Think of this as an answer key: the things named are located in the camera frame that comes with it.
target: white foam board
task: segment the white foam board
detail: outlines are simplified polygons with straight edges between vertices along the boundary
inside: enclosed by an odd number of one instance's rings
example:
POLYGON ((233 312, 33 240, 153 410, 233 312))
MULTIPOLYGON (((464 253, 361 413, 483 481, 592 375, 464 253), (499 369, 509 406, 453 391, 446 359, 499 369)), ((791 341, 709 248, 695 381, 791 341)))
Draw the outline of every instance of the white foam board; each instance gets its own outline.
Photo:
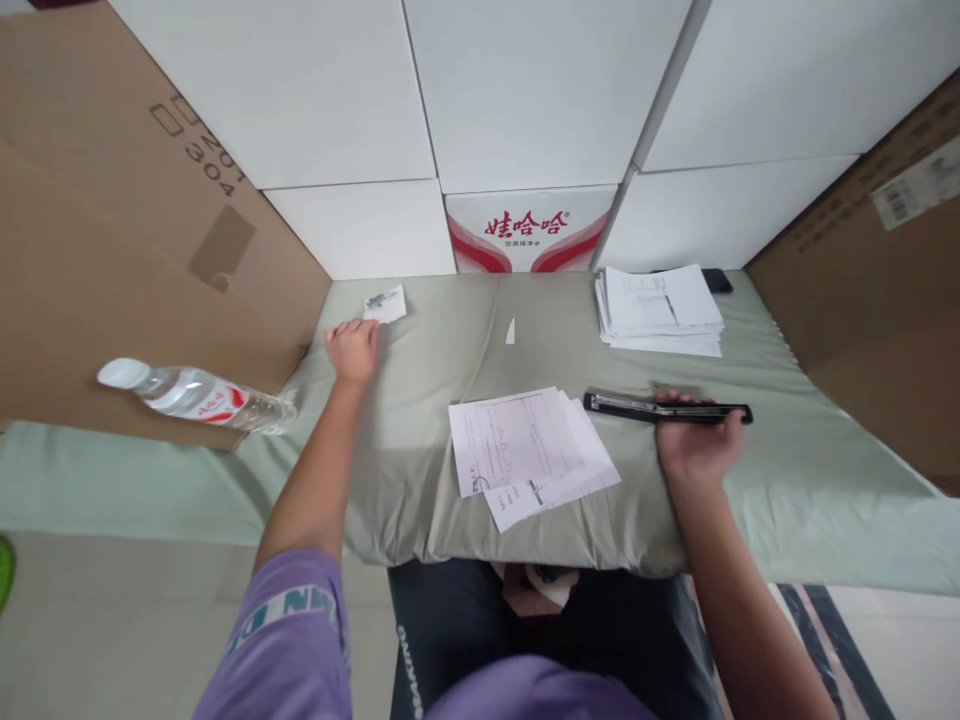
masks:
POLYGON ((457 270, 589 270, 616 192, 594 185, 447 195, 457 270))
POLYGON ((265 194, 334 280, 456 272, 436 180, 265 194))
POLYGON ((960 65, 957 0, 717 0, 643 169, 866 152, 960 65))
POLYGON ((689 0, 407 0, 443 192, 619 183, 689 0))
POLYGON ((634 172, 597 264, 742 268, 856 159, 634 172))
POLYGON ((400 0, 111 5, 256 187, 436 176, 400 0))

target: water bottle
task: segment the water bottle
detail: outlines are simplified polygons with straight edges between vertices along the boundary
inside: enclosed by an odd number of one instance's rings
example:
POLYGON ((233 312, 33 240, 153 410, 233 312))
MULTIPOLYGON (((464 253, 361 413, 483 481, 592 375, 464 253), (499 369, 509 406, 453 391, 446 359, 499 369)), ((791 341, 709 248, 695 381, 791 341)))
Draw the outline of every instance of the water bottle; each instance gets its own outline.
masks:
POLYGON ((282 435, 297 419, 292 403, 197 368, 155 368, 132 358, 119 358, 104 365, 97 380, 133 390, 164 415, 243 432, 282 435))

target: paper document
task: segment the paper document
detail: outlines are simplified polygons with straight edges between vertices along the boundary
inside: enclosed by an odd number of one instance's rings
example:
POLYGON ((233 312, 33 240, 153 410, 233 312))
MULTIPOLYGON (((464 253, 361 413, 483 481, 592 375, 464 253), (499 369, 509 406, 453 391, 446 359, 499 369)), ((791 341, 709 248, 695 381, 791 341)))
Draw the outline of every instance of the paper document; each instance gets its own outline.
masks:
POLYGON ((399 320, 407 314, 403 285, 382 292, 363 301, 363 319, 379 320, 382 324, 399 320))
POLYGON ((556 388, 451 405, 460 496, 533 483, 541 490, 583 465, 556 388))
POLYGON ((596 281, 600 339, 612 348, 720 357, 723 317, 699 265, 596 281))
POLYGON ((579 400, 570 400, 561 393, 567 421, 573 430, 578 452, 584 458, 584 468, 590 468, 572 488, 552 498, 544 497, 535 483, 509 485, 484 491, 494 522, 504 532, 521 520, 537 515, 544 510, 559 507, 582 497, 616 485, 620 475, 613 466, 600 436, 587 416, 579 400))

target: hand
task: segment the hand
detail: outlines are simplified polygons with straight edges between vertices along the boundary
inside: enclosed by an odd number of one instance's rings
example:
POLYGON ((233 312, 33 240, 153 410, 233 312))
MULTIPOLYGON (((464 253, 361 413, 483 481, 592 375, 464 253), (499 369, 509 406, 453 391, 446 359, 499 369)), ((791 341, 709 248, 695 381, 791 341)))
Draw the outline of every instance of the hand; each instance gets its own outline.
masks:
POLYGON ((337 380, 366 386, 377 367, 377 320, 350 320, 323 333, 337 380))
MULTIPOLYGON (((657 393, 656 402, 677 400, 677 391, 666 397, 657 393)), ((681 395, 681 402, 690 402, 681 395)), ((720 487, 723 476, 740 459, 743 441, 743 412, 730 413, 723 425, 697 425, 684 422, 657 424, 657 449, 671 491, 694 491, 720 487)))

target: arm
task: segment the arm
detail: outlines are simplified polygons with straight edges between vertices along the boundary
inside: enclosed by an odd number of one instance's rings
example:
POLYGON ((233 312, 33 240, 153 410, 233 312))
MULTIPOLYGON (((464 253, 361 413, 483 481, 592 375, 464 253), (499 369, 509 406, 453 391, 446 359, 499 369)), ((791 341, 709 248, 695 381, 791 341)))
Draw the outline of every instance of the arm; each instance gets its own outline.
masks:
POLYGON ((376 367, 377 325, 376 320, 353 320, 324 335, 337 379, 270 513, 254 574, 292 548, 318 548, 340 560, 357 420, 376 367))
MULTIPOLYGON (((669 397, 675 399, 675 391, 669 397)), ((813 662, 750 557, 723 491, 742 435, 739 412, 719 427, 657 427, 717 670, 737 718, 836 718, 813 662)))

